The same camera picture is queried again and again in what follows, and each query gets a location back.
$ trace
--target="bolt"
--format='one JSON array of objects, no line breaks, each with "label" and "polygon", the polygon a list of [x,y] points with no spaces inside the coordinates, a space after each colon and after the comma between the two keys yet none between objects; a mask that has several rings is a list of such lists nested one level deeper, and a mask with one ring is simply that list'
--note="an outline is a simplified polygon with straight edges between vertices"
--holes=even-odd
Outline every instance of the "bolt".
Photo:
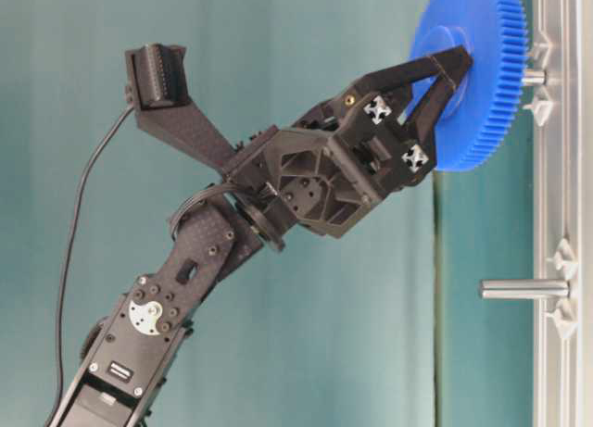
[{"label": "bolt", "polygon": [[354,103],[356,103],[356,98],[354,97],[354,95],[347,95],[346,98],[344,99],[344,103],[346,104],[346,106],[352,106],[354,105]]},{"label": "bolt", "polygon": [[150,316],[155,316],[158,317],[160,316],[160,307],[156,304],[156,303],[152,303],[149,305],[149,307],[146,309],[146,312],[150,315]]}]

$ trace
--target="blue plastic gear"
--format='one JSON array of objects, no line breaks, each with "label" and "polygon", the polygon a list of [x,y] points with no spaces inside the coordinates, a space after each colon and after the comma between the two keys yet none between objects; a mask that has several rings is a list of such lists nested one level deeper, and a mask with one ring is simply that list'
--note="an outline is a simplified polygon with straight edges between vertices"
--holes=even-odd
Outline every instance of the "blue plastic gear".
[{"label": "blue plastic gear", "polygon": [[[463,44],[473,66],[436,125],[438,170],[479,166],[500,145],[523,92],[527,28],[521,0],[431,0],[411,58]],[[416,82],[414,101],[433,80]]]}]

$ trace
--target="teal wall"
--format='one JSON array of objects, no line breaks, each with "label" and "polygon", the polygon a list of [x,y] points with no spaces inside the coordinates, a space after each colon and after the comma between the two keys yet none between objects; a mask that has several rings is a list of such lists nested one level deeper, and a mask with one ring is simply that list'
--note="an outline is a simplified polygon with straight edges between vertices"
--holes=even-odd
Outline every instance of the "teal wall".
[{"label": "teal wall", "polygon": [[[123,106],[123,51],[184,44],[231,139],[406,59],[426,0],[0,0],[0,413],[40,425],[72,197]],[[170,249],[165,218],[214,176],[126,123],[94,172],[66,304],[67,379],[95,320]],[[340,241],[295,231],[196,315],[151,425],[434,424],[431,181]]]},{"label": "teal wall", "polygon": [[483,279],[533,277],[530,112],[519,112],[487,163],[438,174],[435,185],[438,425],[530,426],[533,305],[477,295]]}]

